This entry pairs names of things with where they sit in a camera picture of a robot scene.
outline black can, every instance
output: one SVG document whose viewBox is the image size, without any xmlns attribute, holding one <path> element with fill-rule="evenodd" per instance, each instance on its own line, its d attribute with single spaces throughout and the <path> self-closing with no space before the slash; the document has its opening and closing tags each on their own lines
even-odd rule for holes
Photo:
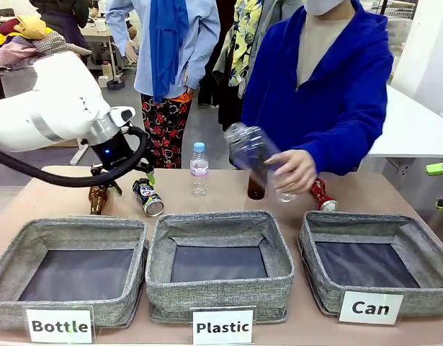
<svg viewBox="0 0 443 346">
<path fill-rule="evenodd" d="M 159 216 L 164 211 L 164 202 L 154 191 L 148 178 L 140 178 L 133 183 L 133 192 L 143 206 L 147 216 Z"/>
</svg>

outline brown bottle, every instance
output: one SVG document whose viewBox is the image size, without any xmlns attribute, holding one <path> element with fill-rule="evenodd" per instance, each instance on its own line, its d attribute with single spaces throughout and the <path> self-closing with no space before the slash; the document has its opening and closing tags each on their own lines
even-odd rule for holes
<svg viewBox="0 0 443 346">
<path fill-rule="evenodd" d="M 250 174 L 249 188 L 247 189 L 247 195 L 252 200 L 262 200 L 264 197 L 264 188 L 259 185 Z"/>
<path fill-rule="evenodd" d="M 101 215 L 107 202 L 107 187 L 93 186 L 89 192 L 90 215 Z"/>
</svg>

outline blue hoodie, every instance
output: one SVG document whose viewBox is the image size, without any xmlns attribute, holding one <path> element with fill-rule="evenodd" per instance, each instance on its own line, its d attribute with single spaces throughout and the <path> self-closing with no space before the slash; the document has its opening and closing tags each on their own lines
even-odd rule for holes
<svg viewBox="0 0 443 346">
<path fill-rule="evenodd" d="M 356 13 L 308 81 L 297 88 L 300 33 L 306 11 L 273 25 L 256 58 L 242 121 L 262 127 L 281 151 L 308 151 L 318 172 L 344 175 L 382 133 L 386 81 L 393 65 L 386 17 Z"/>
</svg>

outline hand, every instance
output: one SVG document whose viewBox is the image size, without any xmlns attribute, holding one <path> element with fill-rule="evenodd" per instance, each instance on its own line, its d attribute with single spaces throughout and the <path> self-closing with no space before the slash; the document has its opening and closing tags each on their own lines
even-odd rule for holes
<svg viewBox="0 0 443 346">
<path fill-rule="evenodd" d="M 306 150 L 289 150 L 275 154 L 266 164 L 283 164 L 274 172 L 280 193 L 300 194 L 308 191 L 316 180 L 316 163 Z"/>
<path fill-rule="evenodd" d="M 96 17 L 98 17 L 98 12 L 99 12 L 99 10 L 98 9 L 96 9 L 96 8 L 92 8 L 91 9 L 91 18 L 96 18 Z"/>
<path fill-rule="evenodd" d="M 125 45 L 125 56 L 129 60 L 130 63 L 137 63 L 138 62 L 138 52 L 139 47 L 136 43 L 134 43 L 132 40 L 128 40 L 127 44 Z"/>
<path fill-rule="evenodd" d="M 186 88 L 187 88 L 187 94 L 188 94 L 190 97 L 192 97 L 192 96 L 194 95 L 194 90 L 191 89 L 191 88 L 189 88 L 189 87 L 186 85 L 186 82 L 187 82 L 187 79 L 188 79 L 188 78 L 189 78 L 189 68 L 186 67 L 186 69 L 184 70 L 183 85 L 185 85 Z"/>
</svg>

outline white label sign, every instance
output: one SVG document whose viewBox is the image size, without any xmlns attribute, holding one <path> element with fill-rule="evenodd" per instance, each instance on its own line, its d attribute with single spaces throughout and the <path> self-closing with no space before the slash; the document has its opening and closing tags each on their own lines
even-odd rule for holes
<svg viewBox="0 0 443 346">
<path fill-rule="evenodd" d="M 339 320 L 342 322 L 394 324 L 402 295 L 346 292 Z"/>
<path fill-rule="evenodd" d="M 32 342 L 91 344 L 90 310 L 26 310 Z"/>
<path fill-rule="evenodd" d="M 192 343 L 251 344 L 253 310 L 194 311 Z"/>
</svg>

